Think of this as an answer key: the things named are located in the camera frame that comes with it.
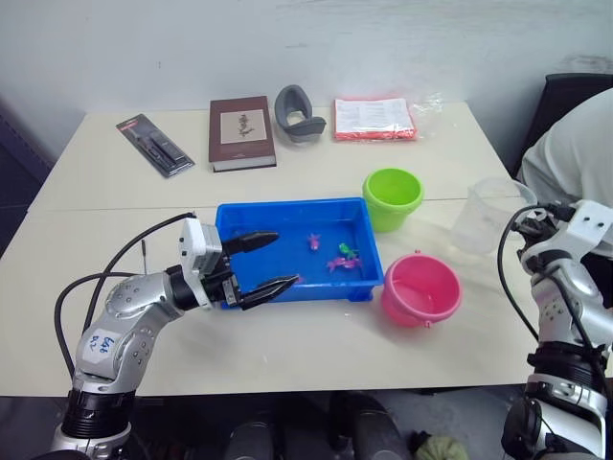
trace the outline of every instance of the brown book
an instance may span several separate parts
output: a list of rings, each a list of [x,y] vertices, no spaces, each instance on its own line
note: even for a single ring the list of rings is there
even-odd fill
[[[265,96],[211,101],[209,161],[216,173],[277,166]]]

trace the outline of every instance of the white table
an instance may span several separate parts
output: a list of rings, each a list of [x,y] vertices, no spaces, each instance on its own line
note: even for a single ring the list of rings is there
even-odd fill
[[[134,114],[86,115],[30,211],[360,196],[364,178],[390,166],[419,177],[425,199],[465,198],[467,187],[484,176],[507,176],[465,103],[447,104],[425,139],[391,144],[333,142],[330,110],[315,109],[329,122],[319,143],[296,146],[275,132],[276,168],[228,173],[210,170],[208,111],[150,112],[152,122],[196,163],[171,179],[152,168],[115,128]]]
[[[192,310],[159,335],[141,395],[519,383],[535,342],[504,297],[493,255],[469,256],[449,242],[463,200],[427,201],[395,233],[377,235],[384,268],[416,249],[443,258],[465,289],[460,309],[432,329],[402,329],[371,303],[267,304],[250,311]],[[53,307],[71,281],[100,271],[132,236],[183,209],[37,212],[26,217],[0,261],[0,395],[64,396],[68,374]],[[215,221],[215,208],[196,209]],[[148,239],[148,268],[177,263],[181,225]],[[511,289],[535,324],[530,283],[509,248]],[[140,271],[140,247],[117,269]],[[110,288],[115,281],[107,282]],[[71,350],[93,285],[67,299]]]

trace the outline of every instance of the pink toy fish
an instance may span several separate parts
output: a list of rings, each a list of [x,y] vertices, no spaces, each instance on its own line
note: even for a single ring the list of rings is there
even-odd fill
[[[308,245],[311,251],[317,251],[319,249],[319,239],[321,237],[321,235],[313,235],[312,233],[308,236]]]
[[[343,263],[343,267],[345,268],[357,268],[362,266],[362,261],[360,261],[357,257],[355,259],[349,259]]]
[[[332,271],[334,271],[334,269],[338,266],[342,266],[343,268],[357,268],[359,266],[362,266],[362,261],[360,261],[359,259],[355,258],[355,259],[345,259],[344,257],[336,257],[334,259],[332,259],[331,261],[329,261],[327,263],[329,272],[332,273]]]

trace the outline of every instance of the robotic arm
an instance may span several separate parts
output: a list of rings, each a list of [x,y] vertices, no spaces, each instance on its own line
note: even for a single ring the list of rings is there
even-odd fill
[[[285,276],[242,293],[230,257],[265,246],[279,237],[256,232],[221,242],[213,225],[187,218],[179,239],[181,265],[137,275],[116,285],[100,318],[82,335],[73,388],[51,451],[76,450],[91,459],[121,455],[128,421],[155,339],[162,328],[198,306],[225,301],[248,310],[272,300],[298,279]]]
[[[511,407],[502,444],[521,460],[603,459],[610,394],[603,376],[613,342],[613,309],[603,307],[580,260],[602,242],[611,243],[613,210],[588,200],[547,210],[550,217],[527,217],[514,228],[526,240],[518,255],[532,275],[539,343],[528,356],[534,373],[525,398]]]

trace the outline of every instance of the label sticker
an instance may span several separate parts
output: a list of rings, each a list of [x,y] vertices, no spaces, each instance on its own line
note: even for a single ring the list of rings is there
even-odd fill
[[[378,132],[415,129],[404,99],[343,101],[337,99],[336,132]]]
[[[90,336],[83,349],[83,359],[98,364],[113,356],[117,341],[122,335],[104,329],[96,329]]]

